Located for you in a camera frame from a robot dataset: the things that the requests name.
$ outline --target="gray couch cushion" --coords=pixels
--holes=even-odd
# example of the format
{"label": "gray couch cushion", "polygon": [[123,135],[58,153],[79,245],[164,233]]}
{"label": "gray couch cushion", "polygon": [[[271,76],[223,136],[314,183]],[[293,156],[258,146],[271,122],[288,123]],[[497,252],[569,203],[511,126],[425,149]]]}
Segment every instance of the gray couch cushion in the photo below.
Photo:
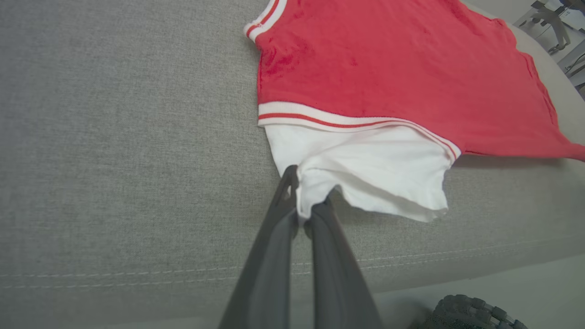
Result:
{"label": "gray couch cushion", "polygon": [[[221,313],[278,175],[256,127],[259,54],[242,33],[266,0],[0,3],[0,327]],[[535,56],[560,124],[584,103]],[[334,202],[372,290],[583,252],[585,165],[463,157],[431,224]],[[294,242],[293,291],[311,291]]]}

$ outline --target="couch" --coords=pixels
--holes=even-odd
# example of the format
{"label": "couch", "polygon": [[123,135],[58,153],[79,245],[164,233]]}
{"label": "couch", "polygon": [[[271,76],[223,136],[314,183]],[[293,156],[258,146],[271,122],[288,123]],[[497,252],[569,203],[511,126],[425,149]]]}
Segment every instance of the couch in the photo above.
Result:
{"label": "couch", "polygon": [[[279,180],[242,32],[266,3],[0,4],[1,328],[221,316]],[[511,29],[585,144],[585,102]],[[444,187],[429,224],[333,196],[372,292],[585,252],[584,163],[463,156]],[[310,299],[302,234],[292,257],[292,297]]]}

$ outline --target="ribbed hem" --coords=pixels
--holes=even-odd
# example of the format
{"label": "ribbed hem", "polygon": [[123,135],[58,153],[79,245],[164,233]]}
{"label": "ribbed hem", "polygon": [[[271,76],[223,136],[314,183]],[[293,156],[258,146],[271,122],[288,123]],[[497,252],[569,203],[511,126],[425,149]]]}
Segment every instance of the ribbed hem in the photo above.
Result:
{"label": "ribbed hem", "polygon": [[268,31],[280,18],[286,7],[287,0],[270,0],[266,9],[252,23],[244,26],[244,34],[256,42],[259,34]]}
{"label": "ribbed hem", "polygon": [[451,162],[461,155],[461,150],[445,139],[421,125],[400,118],[370,116],[354,118],[333,114],[320,109],[293,102],[268,102],[258,105],[258,125],[271,124],[301,125],[332,132],[356,132],[384,126],[404,125],[416,129],[446,150]]}

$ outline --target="white fabric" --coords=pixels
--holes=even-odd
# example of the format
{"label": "white fabric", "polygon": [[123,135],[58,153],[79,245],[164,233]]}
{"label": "white fabric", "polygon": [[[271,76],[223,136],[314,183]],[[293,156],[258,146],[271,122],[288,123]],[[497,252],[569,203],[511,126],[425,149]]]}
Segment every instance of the white fabric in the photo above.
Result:
{"label": "white fabric", "polygon": [[334,187],[354,207],[417,221],[448,209],[442,184],[451,159],[413,128],[339,133],[274,124],[265,129],[280,175],[298,165],[297,210],[303,218]]}

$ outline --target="floor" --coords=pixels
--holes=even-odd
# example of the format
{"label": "floor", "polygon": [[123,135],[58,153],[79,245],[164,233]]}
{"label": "floor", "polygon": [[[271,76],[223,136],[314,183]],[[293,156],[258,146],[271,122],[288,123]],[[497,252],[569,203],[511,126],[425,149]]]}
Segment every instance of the floor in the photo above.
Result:
{"label": "floor", "polygon": [[[466,294],[498,306],[530,329],[583,328],[585,255],[471,280],[374,295],[385,327],[412,329],[448,294]],[[91,329],[212,329],[218,319],[180,318]],[[312,328],[312,305],[293,305],[291,328]]]}

